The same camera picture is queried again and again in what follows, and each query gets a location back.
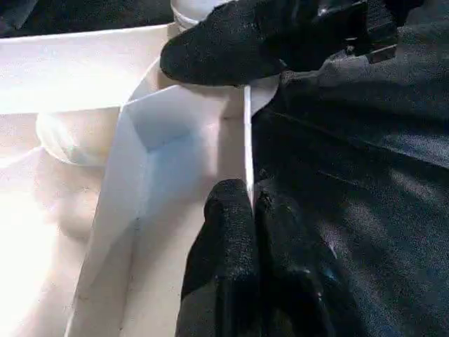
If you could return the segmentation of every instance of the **white cardboard box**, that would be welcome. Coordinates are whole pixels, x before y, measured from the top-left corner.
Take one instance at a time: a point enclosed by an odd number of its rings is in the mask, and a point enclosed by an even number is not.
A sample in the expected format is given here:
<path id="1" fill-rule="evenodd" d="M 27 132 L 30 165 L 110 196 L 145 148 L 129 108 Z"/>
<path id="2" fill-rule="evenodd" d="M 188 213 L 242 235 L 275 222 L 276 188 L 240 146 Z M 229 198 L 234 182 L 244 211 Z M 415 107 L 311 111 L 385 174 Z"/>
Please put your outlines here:
<path id="1" fill-rule="evenodd" d="M 128 100 L 66 336 L 174 336 L 185 259 L 208 193 L 222 179 L 242 178 L 252 194 L 250 118 L 277 79 L 244 89 L 174 84 L 157 61 L 174 34 L 164 25 L 0 41 L 2 114 L 55 113 L 63 123 L 95 125 L 92 136 L 111 123 L 89 118 L 115 119 Z"/>
<path id="2" fill-rule="evenodd" d="M 208 193 L 242 178 L 251 194 L 250 87 L 164 88 L 158 69 L 119 117 L 69 337 L 174 336 Z"/>
<path id="3" fill-rule="evenodd" d="M 172 28 L 0 39 L 0 336 L 63 336 L 103 176 L 48 156 L 36 118 L 69 121 L 106 154 Z"/>

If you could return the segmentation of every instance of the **white container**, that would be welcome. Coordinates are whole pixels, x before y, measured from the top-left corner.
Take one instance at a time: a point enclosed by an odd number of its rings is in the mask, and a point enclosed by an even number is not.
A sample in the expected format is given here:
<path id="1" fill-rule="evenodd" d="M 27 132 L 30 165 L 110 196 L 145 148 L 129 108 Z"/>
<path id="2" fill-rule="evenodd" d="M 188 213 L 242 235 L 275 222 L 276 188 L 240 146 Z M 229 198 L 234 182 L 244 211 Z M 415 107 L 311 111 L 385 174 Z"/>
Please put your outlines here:
<path id="1" fill-rule="evenodd" d="M 68 164 L 105 163 L 122 106 L 175 25 L 0 39 L 0 114 L 40 114 L 36 131 Z"/>
<path id="2" fill-rule="evenodd" d="M 122 109 L 66 336 L 174 336 L 208 193 L 252 194 L 251 89 L 169 83 L 155 62 Z"/>
<path id="3" fill-rule="evenodd" d="M 181 30 L 197 25 L 217 6 L 230 0 L 171 0 L 171 9 Z"/>

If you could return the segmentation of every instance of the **white surface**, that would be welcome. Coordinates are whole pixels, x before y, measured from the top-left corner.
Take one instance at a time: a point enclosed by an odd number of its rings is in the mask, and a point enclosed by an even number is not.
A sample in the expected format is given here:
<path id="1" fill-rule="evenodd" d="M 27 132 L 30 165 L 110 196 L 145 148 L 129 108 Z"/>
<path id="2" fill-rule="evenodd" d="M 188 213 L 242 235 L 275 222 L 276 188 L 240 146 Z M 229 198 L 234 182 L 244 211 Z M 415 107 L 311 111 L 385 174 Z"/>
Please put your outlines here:
<path id="1" fill-rule="evenodd" d="M 0 39 L 0 113 L 119 107 L 174 25 Z"/>
<path id="2" fill-rule="evenodd" d="M 119 117 L 67 336 L 173 336 L 206 197 L 252 172 L 245 106 L 242 90 L 171 86 L 149 69 Z"/>
<path id="3" fill-rule="evenodd" d="M 50 157 L 35 114 L 0 115 L 0 336 L 61 337 L 103 176 Z"/>

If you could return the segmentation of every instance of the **black fabric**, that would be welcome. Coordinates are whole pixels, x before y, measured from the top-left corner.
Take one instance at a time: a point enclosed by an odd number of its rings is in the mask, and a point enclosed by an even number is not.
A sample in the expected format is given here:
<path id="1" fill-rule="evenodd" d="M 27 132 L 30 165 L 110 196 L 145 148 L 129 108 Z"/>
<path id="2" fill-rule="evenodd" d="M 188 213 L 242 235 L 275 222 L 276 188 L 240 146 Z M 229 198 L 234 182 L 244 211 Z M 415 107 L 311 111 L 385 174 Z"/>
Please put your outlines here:
<path id="1" fill-rule="evenodd" d="M 9 10 L 5 21 L 10 27 L 0 30 L 0 37 L 87 32 L 173 21 L 170 0 L 7 0 L 0 5 L 0 15 L 3 6 L 13 10 Z M 11 25 L 9 18 L 20 24 Z"/>
<path id="2" fill-rule="evenodd" d="M 362 336 L 333 252 L 273 183 L 259 185 L 255 219 L 241 180 L 213 188 L 187 259 L 176 336 Z"/>
<path id="3" fill-rule="evenodd" d="M 448 13 L 412 11 L 393 60 L 285 73 L 253 117 L 257 182 L 333 250 L 368 336 L 449 331 Z"/>
<path id="4" fill-rule="evenodd" d="M 285 69 L 319 69 L 341 50 L 371 62 L 394 56 L 397 23 L 423 0 L 240 0 L 217 7 L 169 41 L 161 69 L 171 79 L 240 85 Z"/>
<path id="5" fill-rule="evenodd" d="M 261 49 L 255 0 L 231 1 L 205 21 L 171 39 L 161 69 L 171 79 L 204 85 L 237 85 L 278 74 L 277 58 Z"/>
<path id="6" fill-rule="evenodd" d="M 259 337 L 260 267 L 245 184 L 217 184 L 204 218 L 187 258 L 176 336 Z"/>
<path id="7" fill-rule="evenodd" d="M 358 310 L 333 252 L 275 180 L 258 185 L 266 336 L 362 336 Z"/>

